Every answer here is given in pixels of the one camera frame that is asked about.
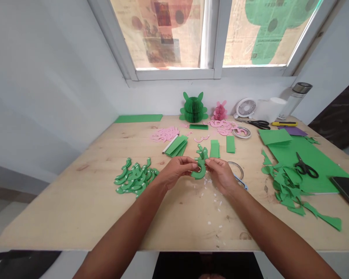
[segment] window frame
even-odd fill
[[[110,0],[88,0],[123,77],[132,81],[293,76],[337,0],[323,0],[302,33],[287,65],[223,67],[232,0],[209,0],[204,7],[201,64],[212,69],[137,70]]]

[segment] window pane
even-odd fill
[[[224,66],[287,64],[322,0],[233,0]]]
[[[111,0],[136,68],[198,68],[204,0]]]

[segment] white stick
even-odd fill
[[[175,137],[173,138],[173,140],[171,140],[171,142],[167,145],[167,147],[163,150],[162,154],[164,154],[165,151],[167,151],[167,149],[171,146],[171,144],[175,141],[175,139],[178,137],[178,135],[175,135]]]

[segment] pink paper rabbit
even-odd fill
[[[224,108],[226,105],[226,101],[223,101],[222,104],[220,102],[217,102],[217,107],[213,112],[212,120],[223,120],[226,118],[226,114],[228,111]]]

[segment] purple paper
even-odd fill
[[[303,130],[297,127],[278,127],[278,129],[286,129],[291,136],[307,136]]]

